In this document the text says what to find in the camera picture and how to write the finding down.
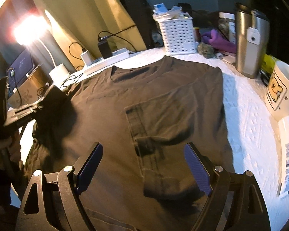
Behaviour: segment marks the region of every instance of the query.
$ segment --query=power strip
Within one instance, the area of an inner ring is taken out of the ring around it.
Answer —
[[[119,49],[113,52],[113,56],[104,59],[103,57],[97,58],[90,66],[84,66],[83,74],[90,75],[100,69],[103,69],[111,64],[122,61],[129,57],[129,51],[126,48]]]

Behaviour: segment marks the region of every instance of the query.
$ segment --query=white plastic basket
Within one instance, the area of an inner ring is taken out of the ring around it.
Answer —
[[[193,18],[172,19],[159,23],[167,55],[196,53]]]

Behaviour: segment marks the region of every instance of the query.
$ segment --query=lamp light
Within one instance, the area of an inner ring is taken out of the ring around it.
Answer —
[[[69,76],[69,72],[63,64],[60,64],[59,66],[56,65],[51,52],[41,41],[40,38],[47,29],[48,24],[43,17],[29,15],[14,29],[14,36],[16,41],[21,45],[30,45],[35,40],[38,40],[43,45],[49,53],[55,67],[49,72],[49,75],[55,85],[61,85],[61,83]]]

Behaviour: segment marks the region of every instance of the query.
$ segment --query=white mug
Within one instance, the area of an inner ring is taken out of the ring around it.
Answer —
[[[267,109],[275,120],[289,115],[289,65],[277,61],[264,97]]]

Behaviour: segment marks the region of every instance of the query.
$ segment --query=black t-shirt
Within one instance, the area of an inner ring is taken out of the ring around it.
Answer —
[[[108,222],[124,223],[122,230],[191,230],[205,197],[184,160],[184,144],[193,141],[233,171],[221,70],[165,56],[141,68],[108,68],[69,97],[50,125],[37,122],[28,177],[36,169],[60,171],[100,142],[102,161],[80,196],[98,231]]]

